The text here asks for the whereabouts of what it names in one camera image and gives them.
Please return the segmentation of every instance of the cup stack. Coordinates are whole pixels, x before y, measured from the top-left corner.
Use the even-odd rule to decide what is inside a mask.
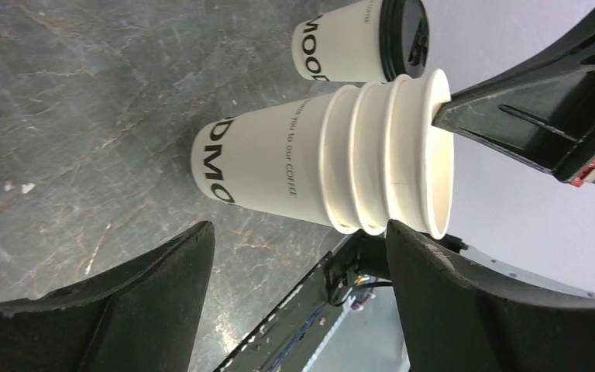
[[[213,122],[191,164],[209,198],[378,235],[389,219],[443,237],[452,202],[452,134],[431,126],[450,100],[441,70]]]

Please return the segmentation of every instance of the gray marble countertop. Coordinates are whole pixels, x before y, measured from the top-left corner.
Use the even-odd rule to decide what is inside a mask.
[[[202,196],[191,141],[222,117],[337,89],[294,71],[291,33],[350,2],[0,0],[0,301],[210,220],[191,369],[217,367],[342,237]]]

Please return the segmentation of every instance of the cup rim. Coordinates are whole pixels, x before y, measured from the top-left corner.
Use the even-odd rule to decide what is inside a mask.
[[[354,85],[344,85],[334,93],[334,95],[332,96],[332,98],[330,99],[330,101],[327,105],[325,114],[323,115],[320,135],[318,138],[318,183],[320,184],[320,199],[321,199],[322,204],[325,206],[325,214],[327,215],[330,223],[332,224],[332,227],[334,227],[334,229],[336,229],[336,231],[338,231],[339,233],[346,234],[346,235],[354,233],[359,228],[354,227],[354,226],[346,227],[346,226],[341,225],[341,223],[336,219],[336,216],[334,215],[334,212],[332,211],[332,207],[329,205],[329,197],[328,197],[327,187],[325,186],[325,183],[323,182],[325,179],[325,177],[324,177],[325,151],[324,150],[325,150],[325,137],[326,137],[326,133],[327,133],[329,117],[332,115],[334,105],[336,104],[336,102],[339,100],[339,98],[341,97],[341,95],[343,93],[345,93],[347,91],[352,91],[354,89],[357,89],[357,87],[355,87]]]
[[[365,231],[366,233],[369,233],[370,235],[379,235],[381,233],[384,232],[384,230],[387,229],[386,226],[378,226],[377,229],[374,229],[371,226],[368,219],[364,216],[363,213],[361,213],[360,208],[359,208],[359,200],[361,199],[359,197],[359,190],[357,189],[356,186],[356,170],[355,170],[355,164],[354,164],[354,153],[355,153],[355,137],[356,137],[356,131],[357,131],[357,116],[359,115],[359,109],[361,108],[361,103],[364,100],[364,97],[366,96],[366,93],[368,93],[368,91],[371,91],[372,88],[377,88],[381,86],[380,83],[375,82],[375,81],[370,81],[366,84],[364,84],[364,86],[361,87],[361,90],[359,91],[359,95],[357,96],[357,99],[355,101],[355,105],[353,106],[353,114],[350,116],[350,127],[349,127],[349,131],[350,131],[350,141],[348,142],[348,168],[349,168],[349,172],[348,172],[348,183],[351,187],[351,192],[353,195],[353,199],[354,199],[354,209],[355,209],[355,213],[357,215],[357,219],[359,220],[359,222],[361,222],[361,228],[363,229],[363,231]]]
[[[428,227],[428,233],[435,239],[441,239],[450,225],[450,215],[452,211],[452,194],[453,194],[453,183],[455,180],[455,141],[453,134],[443,131],[443,129],[435,128],[432,126],[432,120],[438,109],[438,107],[447,101],[450,101],[449,84],[442,70],[435,70],[428,77],[428,81],[425,85],[425,91],[431,94],[427,94],[423,97],[423,118],[422,122],[425,125],[421,135],[421,155],[423,161],[419,171],[421,172],[420,187],[423,192],[419,192],[421,199],[421,213],[425,216],[425,222]],[[440,133],[433,133],[435,130],[440,130]],[[450,158],[446,159],[445,166],[447,167],[448,181],[445,184],[441,184],[440,187],[444,187],[447,190],[445,200],[440,201],[445,203],[445,215],[438,215],[439,206],[435,205],[435,197],[439,200],[440,195],[435,195],[435,180],[433,174],[434,159],[430,156],[435,134],[446,136],[448,143],[448,151],[450,152]]]

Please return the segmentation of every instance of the coffee cup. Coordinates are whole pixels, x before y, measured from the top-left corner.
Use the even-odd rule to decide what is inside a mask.
[[[297,25],[291,50],[303,78],[386,82],[423,74],[428,34],[421,0],[363,0]]]
[[[452,200],[443,71],[249,112],[203,128],[191,154],[209,198],[378,235],[389,219],[441,238]]]
[[[209,198],[322,225],[343,226],[325,202],[320,147],[336,93],[213,122],[194,140],[194,179]]]

